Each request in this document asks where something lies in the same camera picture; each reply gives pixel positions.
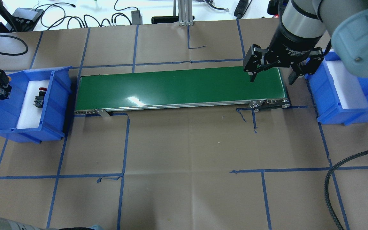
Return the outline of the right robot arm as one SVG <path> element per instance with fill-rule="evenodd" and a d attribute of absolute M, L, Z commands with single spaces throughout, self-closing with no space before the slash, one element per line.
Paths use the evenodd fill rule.
<path fill-rule="evenodd" d="M 368 0 L 290 0 L 267 48 L 251 45 L 243 70 L 254 82 L 273 67 L 290 67 L 289 84 L 314 74 L 333 50 L 349 73 L 368 78 Z"/>

